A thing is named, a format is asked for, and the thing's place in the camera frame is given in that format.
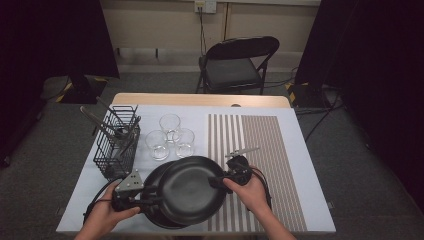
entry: striped mat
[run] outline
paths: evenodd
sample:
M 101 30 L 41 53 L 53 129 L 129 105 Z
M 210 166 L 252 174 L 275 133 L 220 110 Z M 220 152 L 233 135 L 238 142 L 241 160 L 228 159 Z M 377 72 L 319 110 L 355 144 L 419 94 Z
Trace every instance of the striped mat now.
M 245 156 L 265 174 L 274 214 L 290 231 L 306 231 L 277 117 L 208 115 L 208 157 L 225 171 L 228 170 L 226 154 L 253 147 L 260 149 Z M 236 194 L 227 195 L 222 208 L 205 224 L 208 231 L 263 232 Z

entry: wooden table edge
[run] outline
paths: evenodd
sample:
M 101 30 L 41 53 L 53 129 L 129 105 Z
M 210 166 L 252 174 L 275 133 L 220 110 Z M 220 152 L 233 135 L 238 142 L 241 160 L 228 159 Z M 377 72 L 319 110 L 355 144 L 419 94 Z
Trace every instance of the wooden table edge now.
M 185 106 L 241 106 L 290 108 L 284 96 L 219 95 L 175 93 L 118 93 L 112 104 L 185 105 Z

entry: glass cup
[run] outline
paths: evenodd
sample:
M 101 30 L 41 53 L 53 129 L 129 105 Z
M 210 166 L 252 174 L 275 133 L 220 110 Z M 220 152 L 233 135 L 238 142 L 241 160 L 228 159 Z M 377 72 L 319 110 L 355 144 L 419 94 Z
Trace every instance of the glass cup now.
M 175 114 L 163 115 L 159 120 L 159 125 L 162 131 L 166 134 L 168 142 L 172 142 L 172 135 L 180 129 L 181 120 Z
M 149 148 L 150 156 L 155 160 L 164 160 L 169 155 L 166 134 L 161 130 L 155 130 L 147 134 L 146 145 Z
M 172 135 L 175 153 L 178 157 L 189 157 L 194 154 L 194 133 L 188 128 L 181 128 Z

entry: wire basket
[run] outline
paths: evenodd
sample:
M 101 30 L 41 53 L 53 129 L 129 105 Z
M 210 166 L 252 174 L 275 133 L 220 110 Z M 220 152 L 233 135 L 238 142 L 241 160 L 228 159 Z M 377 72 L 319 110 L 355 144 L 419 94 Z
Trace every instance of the wire basket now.
M 113 112 L 108 111 L 102 124 L 109 127 L 99 132 L 93 160 L 108 181 L 131 173 L 140 137 L 137 108 L 114 106 L 110 110 Z

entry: black frying pan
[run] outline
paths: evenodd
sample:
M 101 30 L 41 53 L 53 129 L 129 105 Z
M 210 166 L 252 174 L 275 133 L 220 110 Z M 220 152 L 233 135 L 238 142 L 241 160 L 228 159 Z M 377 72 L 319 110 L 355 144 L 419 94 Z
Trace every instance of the black frying pan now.
M 191 156 L 175 161 L 163 173 L 158 190 L 159 208 L 167 219 L 181 225 L 201 223 L 222 206 L 226 191 L 212 188 L 208 177 L 222 177 L 213 160 Z
M 146 186 L 152 186 L 152 185 L 159 185 L 159 181 L 163 175 L 163 173 L 166 171 L 166 169 L 171 166 L 175 161 L 166 162 L 159 167 L 155 168 L 149 176 L 144 181 L 144 185 Z M 156 192 L 143 192 L 141 194 L 141 199 L 151 199 L 156 198 Z M 152 205 L 148 207 L 148 209 L 143 210 L 146 217 L 155 225 L 167 228 L 167 229 L 180 229 L 185 228 L 187 225 L 178 224 L 171 220 L 169 220 L 165 215 L 163 215 L 162 211 L 160 210 L 158 205 Z

